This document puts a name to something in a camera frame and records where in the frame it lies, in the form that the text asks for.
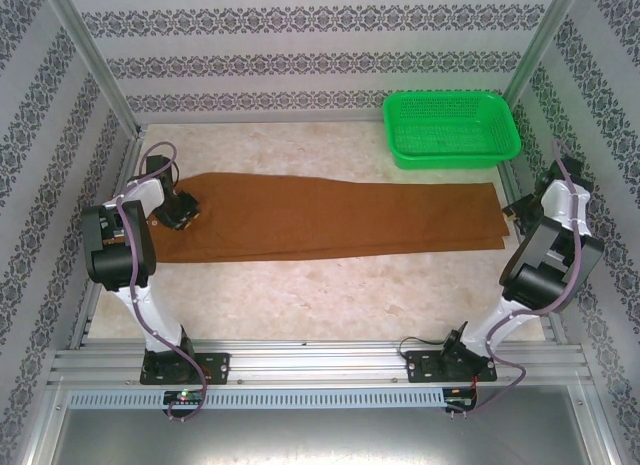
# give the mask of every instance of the beige floor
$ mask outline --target beige floor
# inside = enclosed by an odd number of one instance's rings
[[[493,182],[496,169],[403,171],[382,123],[150,126],[145,148],[178,147],[181,176],[248,172],[355,182]],[[517,247],[303,262],[159,264],[155,285],[192,338],[261,340],[437,339],[496,302],[498,277]],[[141,334],[128,311],[102,294],[90,338]],[[511,339],[543,340],[539,320]]]

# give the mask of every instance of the enclosure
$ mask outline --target enclosure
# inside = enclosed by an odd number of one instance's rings
[[[640,0],[0,8],[0,463],[640,463]],[[396,167],[382,103],[433,90],[501,95],[520,154]],[[499,299],[513,224],[503,250],[158,264],[196,351],[231,355],[228,384],[185,424],[158,410],[176,387],[139,383],[140,329],[87,275],[82,210],[158,141],[176,145],[181,179],[492,183],[506,206],[533,191],[554,138],[594,182],[587,218],[605,251],[565,310],[500,346],[527,378],[467,420],[438,408],[442,384],[408,382],[397,347]],[[496,371],[483,395],[518,376]]]

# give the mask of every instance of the patterned wallpaper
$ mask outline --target patterned wallpaper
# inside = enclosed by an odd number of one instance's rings
[[[17,460],[86,288],[83,206],[128,139],[46,0],[0,0],[0,464]]]
[[[639,11],[640,0],[576,0],[514,111],[521,191],[550,165],[552,137],[596,184],[590,227],[605,253],[562,318],[584,345],[624,463],[640,463]]]
[[[504,90],[550,1],[74,0],[141,123]]]

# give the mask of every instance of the green basket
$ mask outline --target green basket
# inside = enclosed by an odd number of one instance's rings
[[[400,168],[486,168],[520,152],[509,107],[495,93],[394,93],[382,111]]]

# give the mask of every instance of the brown cloth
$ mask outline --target brown cloth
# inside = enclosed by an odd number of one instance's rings
[[[396,185],[206,173],[180,182],[202,213],[151,233],[159,262],[310,260],[502,249],[491,183]]]

